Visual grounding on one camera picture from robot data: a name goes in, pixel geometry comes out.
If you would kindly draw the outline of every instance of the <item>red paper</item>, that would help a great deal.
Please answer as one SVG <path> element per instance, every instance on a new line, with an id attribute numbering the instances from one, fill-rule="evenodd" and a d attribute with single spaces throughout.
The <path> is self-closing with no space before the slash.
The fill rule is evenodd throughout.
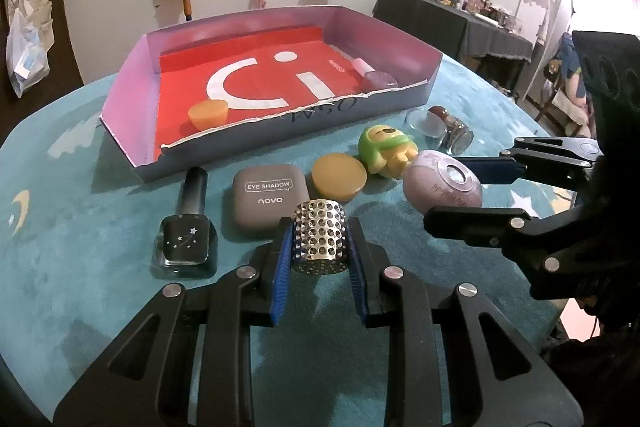
<path id="1" fill-rule="evenodd" d="M 245 65 L 229 73 L 223 83 L 213 82 L 218 86 L 218 92 L 223 86 L 231 97 L 258 101 L 283 99 L 286 105 L 250 109 L 233 108 L 230 102 L 227 124 L 361 92 L 358 73 L 347 59 L 322 42 L 322 30 L 317 27 L 262 32 L 163 55 L 160 57 L 156 158 L 161 144 L 170 144 L 198 132 L 189 120 L 188 111 L 195 103 L 207 100 L 209 79 L 226 66 L 234 64 L 235 68 L 238 62 L 251 62 L 252 59 L 257 64 Z M 297 74 L 312 87 L 307 87 Z"/>

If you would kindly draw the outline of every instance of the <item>figurine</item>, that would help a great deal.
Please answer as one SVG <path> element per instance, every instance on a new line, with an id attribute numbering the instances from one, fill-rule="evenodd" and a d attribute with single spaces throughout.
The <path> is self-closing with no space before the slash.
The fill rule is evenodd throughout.
<path id="1" fill-rule="evenodd" d="M 366 128 L 358 142 L 360 160 L 371 174 L 402 178 L 404 169 L 418 154 L 418 146 L 402 131 L 388 125 Z"/>

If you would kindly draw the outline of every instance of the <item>dark tablecloth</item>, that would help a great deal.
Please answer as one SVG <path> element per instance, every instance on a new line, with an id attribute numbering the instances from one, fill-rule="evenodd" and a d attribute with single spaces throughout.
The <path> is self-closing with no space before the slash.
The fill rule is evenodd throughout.
<path id="1" fill-rule="evenodd" d="M 373 16 L 459 62 L 487 55 L 531 61 L 533 44 L 527 39 L 434 0 L 378 0 Z"/>

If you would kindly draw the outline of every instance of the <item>moon pattern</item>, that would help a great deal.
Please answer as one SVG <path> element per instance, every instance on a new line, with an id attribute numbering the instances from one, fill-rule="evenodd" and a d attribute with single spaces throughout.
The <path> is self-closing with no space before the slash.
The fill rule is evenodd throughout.
<path id="1" fill-rule="evenodd" d="M 20 203 L 20 216 L 18 216 L 18 223 L 15 225 L 14 233 L 12 233 L 12 236 L 14 236 L 15 233 L 20 230 L 24 224 L 24 220 L 26 219 L 27 213 L 29 212 L 29 197 L 29 191 L 22 190 L 14 198 L 14 201 L 12 201 L 12 203 Z"/>

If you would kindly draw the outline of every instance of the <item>wooden lid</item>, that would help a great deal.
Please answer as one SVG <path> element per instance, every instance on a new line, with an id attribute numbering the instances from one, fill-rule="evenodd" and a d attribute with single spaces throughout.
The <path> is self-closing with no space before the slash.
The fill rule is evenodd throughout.
<path id="1" fill-rule="evenodd" d="M 353 156 L 332 153 L 316 160 L 311 178 L 322 197 L 350 201 L 367 182 L 367 170 Z"/>

